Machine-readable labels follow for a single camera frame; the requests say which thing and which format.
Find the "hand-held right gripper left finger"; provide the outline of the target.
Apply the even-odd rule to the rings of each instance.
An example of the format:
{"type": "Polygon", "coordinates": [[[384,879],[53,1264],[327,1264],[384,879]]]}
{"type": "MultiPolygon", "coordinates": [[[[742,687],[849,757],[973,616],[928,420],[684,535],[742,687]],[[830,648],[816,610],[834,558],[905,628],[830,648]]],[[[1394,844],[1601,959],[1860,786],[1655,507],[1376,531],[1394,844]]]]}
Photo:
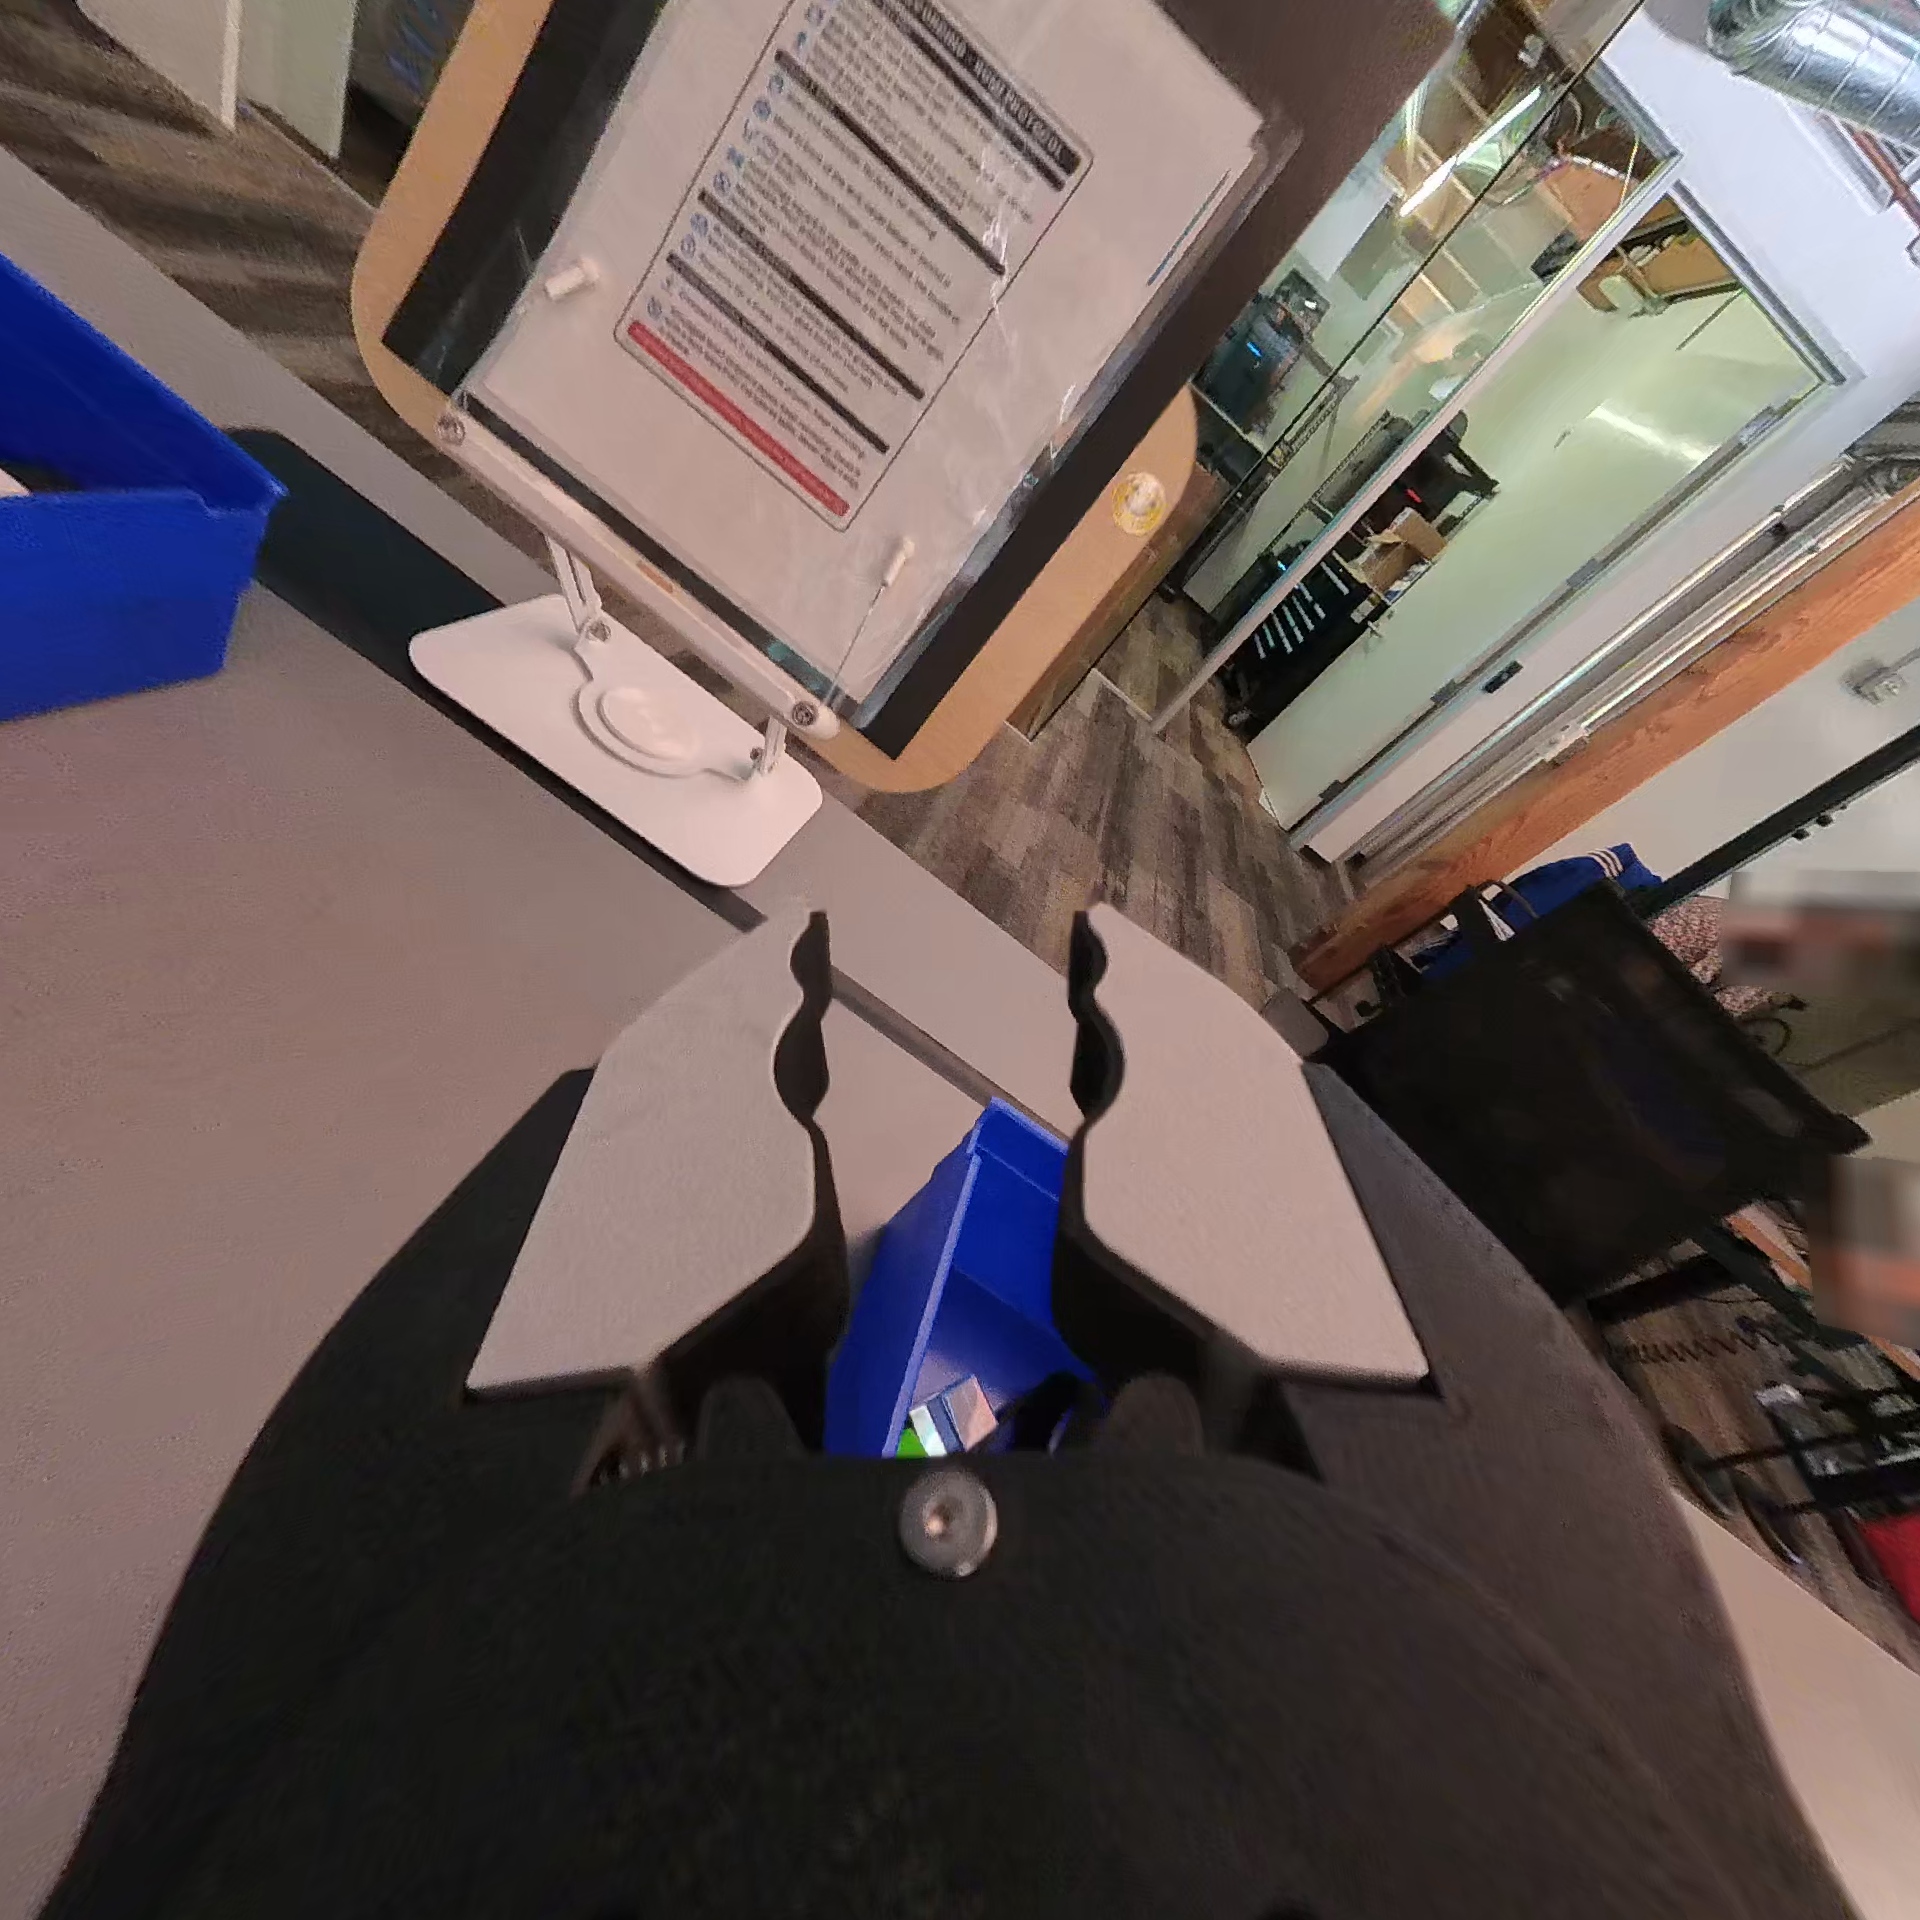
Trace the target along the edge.
{"type": "Polygon", "coordinates": [[[848,1320],[820,1124],[831,947],[789,904],[623,1027],[583,1095],[465,1376],[478,1398],[726,1376],[802,1396],[848,1320]]]}

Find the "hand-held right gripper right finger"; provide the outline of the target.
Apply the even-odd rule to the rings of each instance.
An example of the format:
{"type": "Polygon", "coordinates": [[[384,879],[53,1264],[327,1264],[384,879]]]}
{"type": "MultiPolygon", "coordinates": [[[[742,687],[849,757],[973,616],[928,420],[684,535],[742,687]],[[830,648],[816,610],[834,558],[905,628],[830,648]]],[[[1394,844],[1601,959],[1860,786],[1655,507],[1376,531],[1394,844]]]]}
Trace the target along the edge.
{"type": "Polygon", "coordinates": [[[1400,1292],[1311,1095],[1302,1054],[1242,997],[1112,904],[1071,925],[1055,1317],[1097,1370],[1111,1280],[1265,1376],[1415,1388],[1400,1292]]]}

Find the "blue plastic bin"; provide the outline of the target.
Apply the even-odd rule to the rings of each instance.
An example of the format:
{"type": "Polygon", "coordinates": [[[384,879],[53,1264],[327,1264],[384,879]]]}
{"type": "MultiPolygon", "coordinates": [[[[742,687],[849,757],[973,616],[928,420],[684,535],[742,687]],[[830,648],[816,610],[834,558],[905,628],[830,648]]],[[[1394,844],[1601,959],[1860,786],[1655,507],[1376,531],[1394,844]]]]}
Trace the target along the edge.
{"type": "Polygon", "coordinates": [[[1,262],[1,718],[223,670],[282,487],[1,262]]]}
{"type": "Polygon", "coordinates": [[[1093,1379],[1052,1315],[1065,1165],[1062,1138],[993,1099],[886,1223],[826,1374],[830,1456],[901,1456],[908,1410],[959,1376],[998,1412],[978,1452],[1057,1429],[1093,1379]]]}

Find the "black office chair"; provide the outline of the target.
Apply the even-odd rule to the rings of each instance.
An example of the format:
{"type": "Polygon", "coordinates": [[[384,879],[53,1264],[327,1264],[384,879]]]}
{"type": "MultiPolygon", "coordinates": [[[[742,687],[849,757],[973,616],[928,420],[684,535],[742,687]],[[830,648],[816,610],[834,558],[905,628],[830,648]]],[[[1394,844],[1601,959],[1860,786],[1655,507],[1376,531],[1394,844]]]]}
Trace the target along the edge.
{"type": "Polygon", "coordinates": [[[1497,938],[1318,1052],[1556,1306],[1722,1218],[1814,1202],[1865,1128],[1768,1058],[1614,883],[1497,938]]]}

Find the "white board stand base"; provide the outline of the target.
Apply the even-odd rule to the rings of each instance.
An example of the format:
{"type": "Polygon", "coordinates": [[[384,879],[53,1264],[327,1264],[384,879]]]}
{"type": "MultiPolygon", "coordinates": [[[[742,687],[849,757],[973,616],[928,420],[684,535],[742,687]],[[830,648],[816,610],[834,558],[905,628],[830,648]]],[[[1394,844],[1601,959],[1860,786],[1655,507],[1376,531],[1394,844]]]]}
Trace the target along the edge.
{"type": "Polygon", "coordinates": [[[824,802],[770,730],[605,614],[580,630],[556,592],[421,630],[406,656],[432,691],[695,879],[756,879],[824,802]]]}

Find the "blue striped jacket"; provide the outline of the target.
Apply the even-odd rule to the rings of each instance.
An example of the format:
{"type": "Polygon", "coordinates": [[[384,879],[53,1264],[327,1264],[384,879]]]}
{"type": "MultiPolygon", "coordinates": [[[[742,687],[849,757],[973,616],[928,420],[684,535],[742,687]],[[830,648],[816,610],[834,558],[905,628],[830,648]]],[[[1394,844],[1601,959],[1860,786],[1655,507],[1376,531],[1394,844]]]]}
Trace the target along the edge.
{"type": "MultiPolygon", "coordinates": [[[[1664,877],[1647,868],[1631,845],[1598,847],[1528,868],[1513,879],[1488,879],[1472,892],[1486,935],[1506,941],[1543,920],[1556,907],[1589,892],[1616,892],[1626,901],[1650,895],[1664,877]]],[[[1416,976],[1446,976],[1472,957],[1473,938],[1454,912],[1448,931],[1410,956],[1416,976]]]]}

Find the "black framed instruction board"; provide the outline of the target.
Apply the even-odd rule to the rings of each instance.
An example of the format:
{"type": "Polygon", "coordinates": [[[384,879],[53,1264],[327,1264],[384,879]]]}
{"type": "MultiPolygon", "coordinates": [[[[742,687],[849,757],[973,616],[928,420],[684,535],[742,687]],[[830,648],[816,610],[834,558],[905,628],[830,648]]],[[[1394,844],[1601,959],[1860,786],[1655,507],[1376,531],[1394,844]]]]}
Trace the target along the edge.
{"type": "Polygon", "coordinates": [[[890,760],[1300,134],[1253,4],[473,4],[354,341],[756,707],[890,760]]]}

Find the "wooden support post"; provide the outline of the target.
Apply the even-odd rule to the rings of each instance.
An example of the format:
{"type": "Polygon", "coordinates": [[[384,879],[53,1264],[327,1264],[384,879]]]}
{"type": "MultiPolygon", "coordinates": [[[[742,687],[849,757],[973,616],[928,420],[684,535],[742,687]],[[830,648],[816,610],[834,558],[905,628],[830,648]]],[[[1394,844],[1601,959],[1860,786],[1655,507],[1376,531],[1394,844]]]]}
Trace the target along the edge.
{"type": "Polygon", "coordinates": [[[1918,487],[1838,556],[1684,662],[1546,765],[1476,806],[1400,871],[1292,949],[1293,973],[1327,991],[1380,949],[1434,920],[1455,895],[1502,879],[1760,708],[1918,595],[1918,487]]]}

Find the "slim silver ventilation duct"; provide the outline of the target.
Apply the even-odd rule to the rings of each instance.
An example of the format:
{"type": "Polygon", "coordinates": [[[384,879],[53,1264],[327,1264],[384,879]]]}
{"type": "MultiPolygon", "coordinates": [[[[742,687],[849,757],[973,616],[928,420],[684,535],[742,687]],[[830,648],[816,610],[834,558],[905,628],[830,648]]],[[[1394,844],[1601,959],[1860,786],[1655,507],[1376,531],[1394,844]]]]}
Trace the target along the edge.
{"type": "Polygon", "coordinates": [[[1918,4],[1710,2],[1711,54],[1742,80],[1892,147],[1918,147],[1918,4]]]}

